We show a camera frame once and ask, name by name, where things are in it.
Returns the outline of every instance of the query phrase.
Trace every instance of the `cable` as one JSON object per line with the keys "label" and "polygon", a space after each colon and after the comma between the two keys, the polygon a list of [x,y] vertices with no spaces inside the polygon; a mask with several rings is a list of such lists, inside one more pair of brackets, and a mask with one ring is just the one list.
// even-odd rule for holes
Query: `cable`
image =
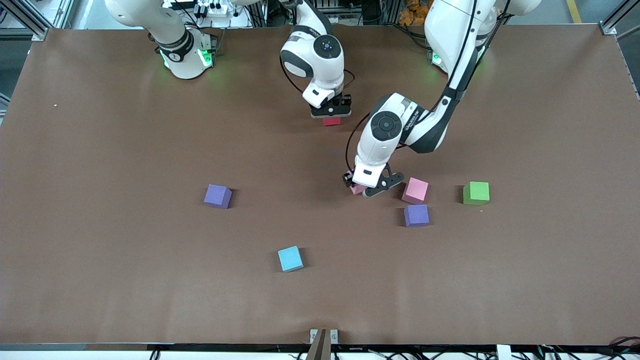
{"label": "cable", "polygon": [[191,14],[184,8],[184,6],[182,4],[180,4],[180,1],[176,0],[175,3],[178,4],[180,9],[182,9],[182,11],[189,16],[189,19],[191,19],[191,22],[196,26],[196,28],[198,28],[198,30],[200,30],[200,26],[198,26],[198,24],[196,24],[196,20],[193,20],[193,17],[191,16]]}
{"label": "cable", "polygon": [[[458,65],[460,64],[460,60],[462,59],[462,53],[465,50],[465,46],[467,44],[467,40],[469,39],[469,34],[471,33],[471,27],[473,26],[474,23],[474,16],[473,14],[476,13],[476,6],[477,6],[477,0],[474,0],[474,4],[473,7],[471,8],[471,16],[469,17],[469,25],[467,26],[467,34],[465,34],[465,39],[462,41],[462,46],[460,47],[460,54],[458,54],[458,59],[456,60],[456,64],[453,67],[453,70],[451,71],[450,74],[452,74],[449,77],[449,80],[447,81],[447,84],[445,85],[445,88],[448,88],[451,85],[451,82],[453,81],[453,74],[455,74],[456,69],[458,68]],[[429,109],[429,111],[427,111],[425,113],[425,117],[429,116],[430,113],[433,113],[433,110],[435,110],[436,106],[438,106],[438,104],[440,103],[440,101],[442,100],[443,95],[440,95],[440,97],[438,98],[438,100],[433,104],[433,106],[431,107],[431,109]],[[362,120],[360,120],[358,122],[358,124],[353,128],[351,134],[349,134],[349,138],[347,139],[347,145],[344,148],[344,160],[347,164],[347,168],[349,169],[349,171],[353,171],[354,169],[351,168],[351,164],[349,164],[349,144],[351,143],[351,139],[353,137],[353,134],[355,134],[356,130],[358,129],[358,127],[360,126],[360,124],[362,124],[362,122],[370,115],[371,113],[368,113],[367,115],[365,115],[365,117],[362,118]],[[403,147],[406,147],[405,144],[401,144],[400,146],[396,147],[395,150],[398,149],[402,149]],[[434,360],[436,357],[442,355],[442,353],[436,355],[433,359]]]}
{"label": "cable", "polygon": [[353,79],[351,79],[351,81],[349,81],[349,83],[347,85],[344,85],[344,88],[346,89],[351,85],[352,82],[356,81],[356,76],[355,76],[355,74],[353,74],[351,71],[349,71],[347,69],[344,69],[344,72],[348,73],[353,78]]}
{"label": "cable", "polygon": [[258,28],[258,27],[262,27],[262,19],[259,16],[256,16],[253,13],[253,10],[251,10],[251,8],[247,7],[247,6],[243,6],[243,8],[246,8],[246,12],[249,14],[249,16],[251,16],[252,20],[257,22],[257,24],[259,26],[256,26],[255,24],[253,25],[254,28]]}
{"label": "cable", "polygon": [[465,354],[466,356],[473,357],[473,358],[474,358],[474,359],[476,359],[476,360],[484,360],[484,359],[481,359],[480,357],[477,357],[477,356],[475,356],[475,355],[471,355],[471,354],[469,354],[468,352],[461,351],[461,353],[462,353],[462,354]]}
{"label": "cable", "polygon": [[[371,7],[371,5],[373,5],[374,3],[375,3],[375,2],[374,2],[374,1],[372,1],[371,3],[369,3],[369,5],[367,5],[367,7],[366,7],[366,8],[364,8],[364,9],[360,12],[360,17],[358,18],[358,22],[356,23],[356,25],[360,25],[360,21],[362,20],[362,15],[364,15],[364,13],[365,13],[365,12],[366,12],[370,7]],[[376,8],[376,15],[378,14],[378,11],[379,11],[379,10],[380,10],[379,8]],[[377,17],[377,18],[375,18],[375,19],[371,19],[371,20],[367,20],[367,21],[377,21],[377,20],[379,20],[381,17],[382,17],[382,11],[380,11],[380,15],[378,15],[378,17]]]}
{"label": "cable", "polygon": [[284,76],[287,77],[287,80],[289,80],[291,85],[293,85],[293,87],[296,88],[296,90],[299,91],[302,94],[303,91],[293,82],[293,80],[289,77],[289,74],[287,73],[287,71],[284,69],[284,64],[282,63],[282,58],[280,58],[280,67],[282,68],[282,72],[284,73]]}
{"label": "cable", "polygon": [[389,358],[390,358],[390,359],[392,359],[392,358],[393,358],[394,356],[396,356],[396,355],[400,355],[400,356],[402,356],[402,358],[403,358],[404,360],[409,360],[409,358],[408,358],[408,357],[406,357],[406,356],[404,356],[404,354],[403,354],[403,353],[401,353],[401,352],[395,352],[395,353],[394,353],[393,355],[391,355]]}
{"label": "cable", "polygon": [[413,43],[418,45],[418,47],[420,47],[421,49],[425,49],[425,50],[432,50],[432,48],[430,46],[426,46],[426,45],[422,45],[418,42],[418,40],[415,39],[415,37],[413,37],[413,33],[411,31],[407,30],[407,34],[409,35],[409,37],[411,38],[411,40],[413,40]]}
{"label": "cable", "polygon": [[160,348],[159,347],[155,347],[153,351],[151,351],[151,356],[149,357],[149,360],[158,360],[160,359]]}
{"label": "cable", "polygon": [[405,26],[405,27],[402,27],[402,26],[400,26],[400,25],[396,24],[395,22],[384,22],[382,25],[389,25],[389,26],[393,26],[393,27],[395,27],[396,29],[398,29],[398,30],[402,31],[403,33],[411,34],[411,35],[413,35],[413,36],[415,36],[415,37],[417,37],[417,38],[426,38],[423,34],[414,33],[414,32],[412,32],[412,31],[410,31],[406,26]]}
{"label": "cable", "polygon": [[571,356],[572,358],[574,358],[574,360],[582,360],[581,358],[577,357],[573,352],[569,352],[569,351],[563,350],[561,347],[559,347],[559,346],[557,346],[557,345],[556,345],[556,347],[557,347],[560,351],[562,351],[562,352],[566,352],[569,356]]}
{"label": "cable", "polygon": [[609,344],[609,347],[617,347],[618,345],[622,345],[631,340],[640,340],[639,336],[628,336],[622,340],[616,341],[615,343]]}
{"label": "cable", "polygon": [[502,14],[500,15],[500,17],[498,17],[498,20],[497,20],[498,24],[495,26],[495,29],[493,29],[493,31],[491,32],[491,36],[489,37],[489,40],[486,41],[484,45],[484,51],[482,55],[480,55],[480,58],[477,60],[476,67],[474,68],[474,71],[471,73],[471,77],[473,77],[474,74],[476,73],[476,69],[478,68],[478,65],[480,65],[480,61],[482,61],[482,59],[484,58],[484,54],[486,54],[487,49],[489,49],[489,45],[491,45],[491,42],[493,41],[493,37],[498,32],[500,25],[502,25],[502,20],[505,18],[507,14],[507,9],[509,9],[509,3],[511,3],[511,0],[507,0],[507,3],[504,5],[504,10],[502,11]]}

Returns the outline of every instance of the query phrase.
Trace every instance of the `green cube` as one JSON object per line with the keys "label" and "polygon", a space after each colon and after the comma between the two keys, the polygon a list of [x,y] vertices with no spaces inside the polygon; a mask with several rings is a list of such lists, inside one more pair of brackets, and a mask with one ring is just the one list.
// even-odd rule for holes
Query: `green cube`
{"label": "green cube", "polygon": [[462,202],[467,205],[484,205],[489,202],[489,183],[471,181],[462,189]]}

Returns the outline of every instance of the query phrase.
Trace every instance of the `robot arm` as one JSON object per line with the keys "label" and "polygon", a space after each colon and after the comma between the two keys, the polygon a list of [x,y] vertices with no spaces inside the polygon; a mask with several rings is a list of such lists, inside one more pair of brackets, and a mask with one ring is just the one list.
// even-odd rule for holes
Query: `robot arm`
{"label": "robot arm", "polygon": [[187,29],[177,12],[162,7],[162,0],[105,0],[105,4],[119,23],[149,31],[164,65],[178,78],[195,78],[213,66],[215,37]]}
{"label": "robot arm", "polygon": [[344,51],[329,20],[309,0],[280,2],[285,8],[296,10],[296,25],[280,50],[280,59],[290,73],[311,79],[302,97],[319,109],[342,92]]}
{"label": "robot arm", "polygon": [[[511,3],[529,4],[529,7],[517,7],[531,11],[540,0],[512,0]],[[450,3],[434,0],[424,22],[424,32],[440,57],[439,66],[448,73],[449,81],[430,110],[397,93],[383,97],[375,105],[358,143],[353,177],[345,178],[368,187],[365,196],[375,196],[399,183],[387,165],[399,143],[421,154],[440,146],[451,115],[471,80],[479,58],[478,49],[495,26],[494,4],[495,0]],[[382,174],[386,168],[389,176]]]}

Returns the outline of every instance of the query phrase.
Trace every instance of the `brown table surface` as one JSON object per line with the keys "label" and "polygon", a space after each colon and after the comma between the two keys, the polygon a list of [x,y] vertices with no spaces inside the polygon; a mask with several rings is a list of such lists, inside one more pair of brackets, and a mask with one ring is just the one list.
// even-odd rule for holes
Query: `brown table surface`
{"label": "brown table surface", "polygon": [[[429,182],[344,187],[354,124],[445,76],[393,28],[337,27],[353,114],[323,127],[278,64],[287,28],[228,31],[173,77],[143,31],[52,29],[0,129],[0,341],[605,344],[640,322],[640,103],[597,26],[506,26],[443,146],[397,151]],[[460,203],[469,181],[491,203]],[[205,204],[209,183],[232,208]],[[279,269],[297,245],[305,268]]]}

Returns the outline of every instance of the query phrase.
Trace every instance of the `light blue cube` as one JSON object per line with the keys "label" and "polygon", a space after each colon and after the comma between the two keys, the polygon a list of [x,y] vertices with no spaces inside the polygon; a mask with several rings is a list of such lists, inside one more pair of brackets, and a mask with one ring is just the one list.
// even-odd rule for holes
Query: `light blue cube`
{"label": "light blue cube", "polygon": [[290,272],[297,269],[302,269],[302,258],[300,257],[300,249],[297,246],[288,247],[278,251],[278,257],[280,257],[280,265],[282,265],[282,271]]}

